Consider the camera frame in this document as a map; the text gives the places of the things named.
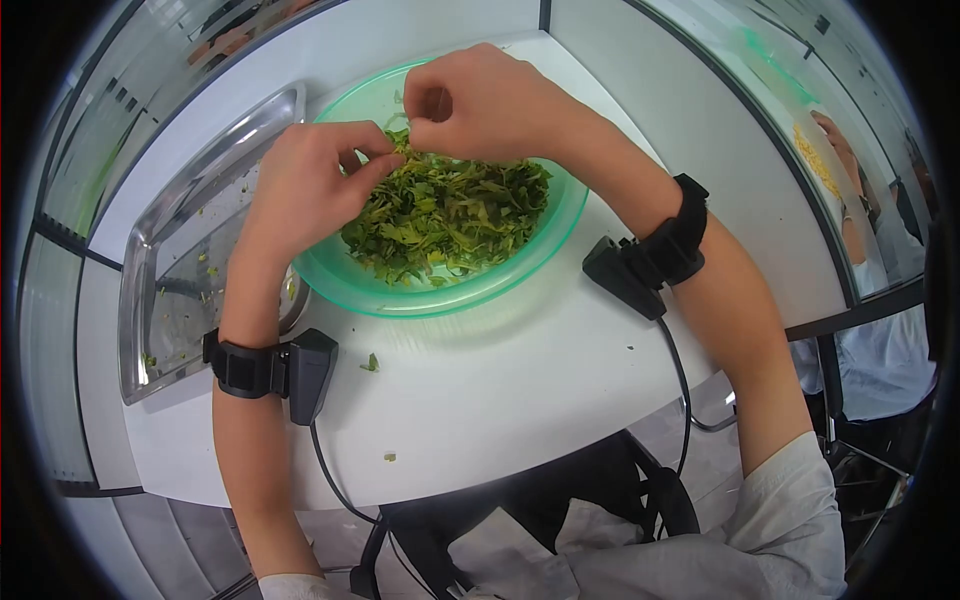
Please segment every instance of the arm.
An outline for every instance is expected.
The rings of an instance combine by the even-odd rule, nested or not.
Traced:
[[[446,94],[437,93],[441,88]],[[437,102],[446,95],[452,110]],[[490,44],[411,70],[404,107],[415,148],[458,158],[553,159],[602,197],[637,237],[679,210],[676,182],[620,130],[529,63]],[[704,268],[673,293],[736,391],[748,475],[812,426],[780,314],[756,265],[712,216],[701,252]]]
[[[361,167],[354,149],[372,160]],[[277,139],[263,157],[251,211],[230,257],[222,341],[247,348],[276,344],[287,266],[360,213],[373,187],[402,163],[393,149],[372,122],[294,125]],[[213,442],[257,578],[323,576],[294,515],[280,398],[238,398],[215,382]]]

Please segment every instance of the leaf fragment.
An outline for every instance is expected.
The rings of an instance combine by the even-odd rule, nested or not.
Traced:
[[[384,133],[406,162],[341,229],[348,254],[371,276],[388,285],[455,284],[506,262],[530,241],[547,207],[551,175],[542,165],[418,153],[408,130],[389,131],[392,121]]]
[[[364,371],[375,372],[380,368],[380,363],[376,360],[376,354],[373,352],[370,353],[370,357],[367,360],[367,364],[360,365],[360,369],[363,369]]]

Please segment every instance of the white shirt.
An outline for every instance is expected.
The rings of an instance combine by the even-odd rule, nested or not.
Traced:
[[[876,240],[884,265],[892,263],[897,270],[915,275],[923,269],[924,247],[903,229],[900,216],[887,218],[880,213],[876,220]],[[899,255],[883,240],[890,240],[891,226],[899,224],[908,238],[905,251]],[[885,287],[878,281],[870,261],[853,265],[853,277],[861,295]],[[873,420],[905,413],[923,400],[935,383],[936,364],[927,360],[924,307],[918,304],[896,315],[838,331],[834,337],[840,383],[843,391],[843,413],[848,420]],[[824,389],[824,378],[817,358],[816,340],[800,340],[790,344],[794,367],[804,394],[817,394]]]
[[[626,598],[836,598],[846,589],[844,542],[834,499],[833,476],[813,432],[767,459],[744,480],[736,509],[718,532],[684,535],[645,544],[563,552],[538,562],[487,573],[466,598],[496,594],[507,600],[618,600]],[[607,530],[624,540],[635,525],[586,502],[571,502],[558,535],[558,550],[595,548],[594,536],[572,540],[570,532]],[[502,518],[497,514],[492,518]],[[451,544],[484,536],[484,524]],[[271,575],[260,580],[264,600],[357,600],[312,575]]]

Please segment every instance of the wrist strap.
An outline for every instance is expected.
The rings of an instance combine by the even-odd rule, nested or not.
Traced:
[[[244,348],[221,342],[220,328],[204,335],[204,362],[213,367],[220,389],[242,398],[288,396],[287,344]]]
[[[709,192],[686,173],[673,178],[684,199],[676,217],[667,219],[649,236],[623,247],[631,269],[649,288],[659,290],[665,282],[686,281],[704,266],[700,243],[707,229]]]

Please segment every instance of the left hand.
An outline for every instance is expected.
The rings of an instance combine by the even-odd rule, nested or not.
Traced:
[[[237,250],[286,269],[360,214],[373,188],[403,164],[394,149],[373,121],[291,125],[260,161]],[[361,165],[355,150],[370,162]]]

